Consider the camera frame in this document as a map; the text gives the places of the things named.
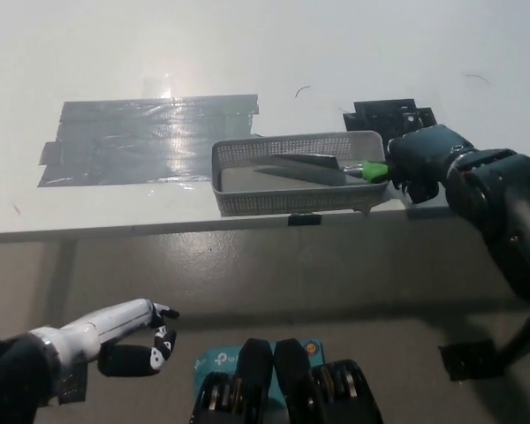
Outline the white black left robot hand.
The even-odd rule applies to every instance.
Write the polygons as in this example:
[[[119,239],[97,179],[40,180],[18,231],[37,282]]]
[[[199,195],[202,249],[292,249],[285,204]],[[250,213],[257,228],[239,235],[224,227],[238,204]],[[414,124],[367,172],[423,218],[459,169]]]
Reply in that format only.
[[[178,317],[179,312],[166,305],[134,299],[96,310],[61,328],[44,326],[30,333],[53,352],[61,376],[94,361],[106,376],[150,376],[160,372],[176,341],[176,332],[167,329],[165,320]],[[155,330],[153,346],[120,343],[146,328]]]

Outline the dark right robot hand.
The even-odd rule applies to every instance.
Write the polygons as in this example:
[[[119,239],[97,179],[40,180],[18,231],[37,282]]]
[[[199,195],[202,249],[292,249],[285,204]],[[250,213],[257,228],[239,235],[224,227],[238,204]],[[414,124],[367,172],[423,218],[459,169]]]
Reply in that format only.
[[[393,183],[412,203],[420,204],[434,199],[451,165],[476,148],[449,127],[433,125],[390,140],[387,150]]]

